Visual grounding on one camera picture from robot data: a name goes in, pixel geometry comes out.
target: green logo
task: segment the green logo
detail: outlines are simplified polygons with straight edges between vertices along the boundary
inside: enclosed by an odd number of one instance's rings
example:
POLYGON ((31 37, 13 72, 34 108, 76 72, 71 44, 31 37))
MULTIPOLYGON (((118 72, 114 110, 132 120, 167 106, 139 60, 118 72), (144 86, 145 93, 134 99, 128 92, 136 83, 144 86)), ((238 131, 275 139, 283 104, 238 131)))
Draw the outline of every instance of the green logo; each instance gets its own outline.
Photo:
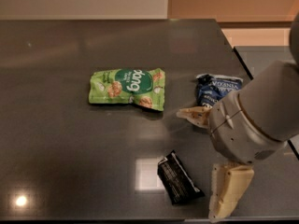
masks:
POLYGON ((117 72, 115 80, 122 85, 122 90, 128 93, 142 94, 152 91, 152 77, 142 70, 123 69, 117 72))

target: orange wall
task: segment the orange wall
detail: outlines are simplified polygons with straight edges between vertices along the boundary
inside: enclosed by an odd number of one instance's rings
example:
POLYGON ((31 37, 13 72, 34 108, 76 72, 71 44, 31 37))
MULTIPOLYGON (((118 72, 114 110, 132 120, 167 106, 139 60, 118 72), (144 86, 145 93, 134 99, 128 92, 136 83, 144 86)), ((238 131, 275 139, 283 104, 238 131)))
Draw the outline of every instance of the orange wall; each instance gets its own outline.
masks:
POLYGON ((217 21, 292 21, 299 0, 169 0, 169 18, 217 21))

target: bright light spot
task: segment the bright light spot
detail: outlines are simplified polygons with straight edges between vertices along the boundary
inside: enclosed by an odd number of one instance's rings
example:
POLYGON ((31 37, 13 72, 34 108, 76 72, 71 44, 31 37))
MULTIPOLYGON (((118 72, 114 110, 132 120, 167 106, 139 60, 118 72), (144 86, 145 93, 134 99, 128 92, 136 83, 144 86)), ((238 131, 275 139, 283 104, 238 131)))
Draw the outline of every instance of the bright light spot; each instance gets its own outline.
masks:
POLYGON ((20 196, 17 198, 16 205, 25 206, 27 204, 27 198, 25 196, 20 196))

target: small black wrapper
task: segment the small black wrapper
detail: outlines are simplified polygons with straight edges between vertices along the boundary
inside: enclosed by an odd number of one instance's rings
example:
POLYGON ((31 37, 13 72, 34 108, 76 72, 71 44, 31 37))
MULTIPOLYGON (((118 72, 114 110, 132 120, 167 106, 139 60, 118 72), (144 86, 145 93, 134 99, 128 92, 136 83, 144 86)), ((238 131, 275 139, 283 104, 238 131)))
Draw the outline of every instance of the small black wrapper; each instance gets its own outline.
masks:
POLYGON ((193 184, 175 151, 158 163, 158 176, 162 180, 172 204, 186 203, 205 196, 205 193, 193 184))

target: white panel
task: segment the white panel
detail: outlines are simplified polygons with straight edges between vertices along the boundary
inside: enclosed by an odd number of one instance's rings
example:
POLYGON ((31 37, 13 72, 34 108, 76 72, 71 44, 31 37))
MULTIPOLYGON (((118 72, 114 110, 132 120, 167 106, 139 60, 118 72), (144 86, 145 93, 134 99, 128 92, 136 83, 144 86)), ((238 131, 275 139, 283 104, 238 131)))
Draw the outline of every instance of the white panel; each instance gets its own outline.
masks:
POLYGON ((0 19, 165 19, 168 0, 0 0, 0 19))

